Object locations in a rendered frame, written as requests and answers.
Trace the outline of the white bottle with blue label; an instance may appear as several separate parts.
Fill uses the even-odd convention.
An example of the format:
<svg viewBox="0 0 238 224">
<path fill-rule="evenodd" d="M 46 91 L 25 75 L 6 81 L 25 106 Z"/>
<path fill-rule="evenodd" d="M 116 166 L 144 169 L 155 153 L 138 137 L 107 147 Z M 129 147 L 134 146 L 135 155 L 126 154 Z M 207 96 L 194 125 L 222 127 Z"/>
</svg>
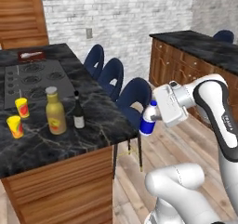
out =
<svg viewBox="0 0 238 224">
<path fill-rule="evenodd" d="M 142 115 L 139 132 L 143 136 L 149 136 L 154 129 L 157 115 L 156 107 L 157 102 L 152 100 Z"/>
</svg>

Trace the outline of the dark red board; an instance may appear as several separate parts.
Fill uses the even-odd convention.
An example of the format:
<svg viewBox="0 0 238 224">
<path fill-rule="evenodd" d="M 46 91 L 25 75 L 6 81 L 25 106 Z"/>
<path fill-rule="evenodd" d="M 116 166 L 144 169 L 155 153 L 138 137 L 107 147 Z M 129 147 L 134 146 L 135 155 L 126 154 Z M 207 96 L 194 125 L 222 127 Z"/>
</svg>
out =
<svg viewBox="0 0 238 224">
<path fill-rule="evenodd" d="M 19 62 L 21 62 L 21 63 L 23 63 L 23 62 L 38 61 L 38 60 L 43 60 L 43 59 L 46 58 L 46 55 L 45 55 L 45 53 L 43 52 L 43 53 L 40 54 L 40 55 L 37 55 L 37 56 L 34 56 L 34 57 L 30 57 L 30 58 L 28 58 L 28 59 L 22 59 L 22 58 L 20 57 L 20 54 L 22 54 L 22 53 L 31 53 L 31 52 L 19 52 L 19 53 L 18 53 L 18 60 L 19 60 Z"/>
</svg>

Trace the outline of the wooden slatted cabinet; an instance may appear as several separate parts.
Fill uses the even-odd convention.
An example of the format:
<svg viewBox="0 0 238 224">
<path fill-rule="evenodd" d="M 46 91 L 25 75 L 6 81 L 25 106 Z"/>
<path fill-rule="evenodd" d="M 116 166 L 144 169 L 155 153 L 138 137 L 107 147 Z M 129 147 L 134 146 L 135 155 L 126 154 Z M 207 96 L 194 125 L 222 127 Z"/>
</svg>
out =
<svg viewBox="0 0 238 224">
<path fill-rule="evenodd" d="M 0 0 L 0 48 L 49 44 L 42 0 Z"/>
</svg>

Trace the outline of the white item on board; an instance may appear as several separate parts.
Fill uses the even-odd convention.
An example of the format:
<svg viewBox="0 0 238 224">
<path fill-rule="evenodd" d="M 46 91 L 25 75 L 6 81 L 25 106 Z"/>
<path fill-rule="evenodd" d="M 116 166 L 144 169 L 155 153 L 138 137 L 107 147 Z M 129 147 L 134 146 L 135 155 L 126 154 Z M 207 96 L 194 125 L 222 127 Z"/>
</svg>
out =
<svg viewBox="0 0 238 224">
<path fill-rule="evenodd" d="M 37 55 L 40 55 L 42 54 L 43 52 L 31 52 L 31 53 L 22 53 L 20 54 L 20 57 L 22 59 L 28 59 L 30 57 L 34 57 L 34 56 L 37 56 Z"/>
</svg>

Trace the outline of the wooden cupboard run, black top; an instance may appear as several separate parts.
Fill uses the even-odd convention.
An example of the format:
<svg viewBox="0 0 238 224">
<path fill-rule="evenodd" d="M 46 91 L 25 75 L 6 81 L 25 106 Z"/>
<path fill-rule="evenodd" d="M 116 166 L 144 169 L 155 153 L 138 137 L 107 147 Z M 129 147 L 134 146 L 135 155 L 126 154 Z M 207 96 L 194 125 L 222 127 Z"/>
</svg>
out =
<svg viewBox="0 0 238 224">
<path fill-rule="evenodd" d="M 176 81 L 185 85 L 218 73 L 228 84 L 228 103 L 238 122 L 238 45 L 194 31 L 154 33 L 151 38 L 151 84 Z"/>
</svg>

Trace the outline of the navy blue chair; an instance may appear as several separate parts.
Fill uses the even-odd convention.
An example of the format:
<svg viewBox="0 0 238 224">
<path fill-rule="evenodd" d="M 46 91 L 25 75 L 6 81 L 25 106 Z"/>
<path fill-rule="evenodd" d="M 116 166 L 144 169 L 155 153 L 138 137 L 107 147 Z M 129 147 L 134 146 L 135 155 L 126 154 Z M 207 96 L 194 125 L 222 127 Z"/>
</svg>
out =
<svg viewBox="0 0 238 224">
<path fill-rule="evenodd" d="M 121 92 L 123 80 L 123 63 L 117 58 L 112 58 L 104 66 L 99 76 L 98 83 L 112 99 L 112 101 L 117 101 Z"/>
<path fill-rule="evenodd" d="M 214 34 L 214 38 L 226 43 L 233 43 L 234 33 L 230 30 L 220 30 Z"/>
<path fill-rule="evenodd" d="M 86 56 L 84 66 L 91 76 L 97 80 L 104 65 L 104 49 L 100 44 L 94 45 Z"/>
<path fill-rule="evenodd" d="M 118 100 L 115 102 L 119 111 L 126 117 L 131 126 L 137 131 L 138 148 L 139 148 L 139 168 L 142 168 L 142 149 L 141 138 L 139 134 L 140 121 L 146 107 L 152 99 L 152 89 L 147 81 L 143 78 L 136 77 L 132 79 L 123 89 Z M 139 112 L 131 105 L 138 102 L 142 107 Z"/>
</svg>

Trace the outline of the grey hob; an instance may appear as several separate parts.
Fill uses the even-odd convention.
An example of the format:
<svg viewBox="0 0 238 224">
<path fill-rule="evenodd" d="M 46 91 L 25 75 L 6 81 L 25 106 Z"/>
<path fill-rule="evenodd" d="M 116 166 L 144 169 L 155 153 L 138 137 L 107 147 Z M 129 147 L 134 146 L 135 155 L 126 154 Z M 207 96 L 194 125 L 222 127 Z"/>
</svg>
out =
<svg viewBox="0 0 238 224">
<path fill-rule="evenodd" d="M 46 88 L 55 86 L 60 99 L 71 97 L 74 92 L 66 72 L 56 59 L 26 62 L 5 67 L 6 109 L 15 106 L 15 99 L 24 97 L 29 103 L 46 99 Z"/>
</svg>

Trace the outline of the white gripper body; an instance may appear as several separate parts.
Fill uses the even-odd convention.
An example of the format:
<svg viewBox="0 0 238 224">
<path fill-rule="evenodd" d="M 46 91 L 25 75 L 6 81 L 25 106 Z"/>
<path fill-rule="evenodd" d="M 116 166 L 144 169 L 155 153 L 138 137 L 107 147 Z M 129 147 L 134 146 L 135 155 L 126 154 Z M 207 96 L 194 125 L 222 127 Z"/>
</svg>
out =
<svg viewBox="0 0 238 224">
<path fill-rule="evenodd" d="M 178 125 L 188 118 L 186 108 L 179 104 L 175 90 L 180 88 L 177 82 L 158 86 L 153 90 L 162 121 L 167 127 Z"/>
</svg>

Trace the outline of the yellow cup with straw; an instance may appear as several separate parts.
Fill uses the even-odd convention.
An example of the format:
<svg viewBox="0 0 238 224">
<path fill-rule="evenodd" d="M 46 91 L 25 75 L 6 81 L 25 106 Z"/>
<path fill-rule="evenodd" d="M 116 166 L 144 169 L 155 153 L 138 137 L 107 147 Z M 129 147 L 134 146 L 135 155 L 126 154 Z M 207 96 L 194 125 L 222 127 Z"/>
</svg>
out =
<svg viewBox="0 0 238 224">
<path fill-rule="evenodd" d="M 21 118 L 29 117 L 28 100 L 23 96 L 22 92 L 20 92 L 20 95 L 15 99 L 15 105 Z"/>
</svg>

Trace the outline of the yellow cup with red print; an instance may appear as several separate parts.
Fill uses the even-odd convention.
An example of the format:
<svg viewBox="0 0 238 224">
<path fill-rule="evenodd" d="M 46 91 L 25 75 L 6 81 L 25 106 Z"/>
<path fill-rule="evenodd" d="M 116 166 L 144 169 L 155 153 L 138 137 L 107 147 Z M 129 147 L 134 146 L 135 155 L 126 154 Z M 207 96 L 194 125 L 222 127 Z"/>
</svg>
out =
<svg viewBox="0 0 238 224">
<path fill-rule="evenodd" d="M 13 138 L 21 138 L 23 136 L 21 118 L 18 115 L 12 115 L 8 117 L 7 125 L 11 131 Z"/>
</svg>

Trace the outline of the dark wine bottle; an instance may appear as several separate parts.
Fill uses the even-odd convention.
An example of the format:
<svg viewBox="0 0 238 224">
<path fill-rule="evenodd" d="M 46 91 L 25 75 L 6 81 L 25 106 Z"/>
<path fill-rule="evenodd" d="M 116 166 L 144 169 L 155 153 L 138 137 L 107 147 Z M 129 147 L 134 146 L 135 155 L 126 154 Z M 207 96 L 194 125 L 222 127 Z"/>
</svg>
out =
<svg viewBox="0 0 238 224">
<path fill-rule="evenodd" d="M 75 98 L 75 106 L 73 109 L 74 126 L 78 129 L 81 129 L 85 127 L 85 119 L 83 109 L 79 101 L 79 92 L 77 90 L 74 91 L 74 98 Z"/>
</svg>

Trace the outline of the wooden island cabinet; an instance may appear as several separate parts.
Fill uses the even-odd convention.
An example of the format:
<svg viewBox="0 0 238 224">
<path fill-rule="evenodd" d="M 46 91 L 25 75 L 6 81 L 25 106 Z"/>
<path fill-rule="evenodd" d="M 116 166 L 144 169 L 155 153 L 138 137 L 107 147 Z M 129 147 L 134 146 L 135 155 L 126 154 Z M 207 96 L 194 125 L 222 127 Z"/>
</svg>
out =
<svg viewBox="0 0 238 224">
<path fill-rule="evenodd" d="M 112 224 L 112 147 L 2 183 L 20 224 Z"/>
</svg>

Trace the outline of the gold bottle with grey cap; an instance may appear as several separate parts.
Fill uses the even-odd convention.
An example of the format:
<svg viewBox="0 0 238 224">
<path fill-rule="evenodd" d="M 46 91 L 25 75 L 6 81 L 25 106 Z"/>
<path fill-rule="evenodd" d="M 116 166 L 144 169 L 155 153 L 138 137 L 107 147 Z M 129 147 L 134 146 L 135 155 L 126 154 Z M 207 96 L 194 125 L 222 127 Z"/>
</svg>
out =
<svg viewBox="0 0 238 224">
<path fill-rule="evenodd" d="M 49 130 L 53 135 L 60 135 L 66 131 L 66 118 L 64 107 L 59 99 L 58 90 L 55 86 L 46 88 L 46 118 Z"/>
</svg>

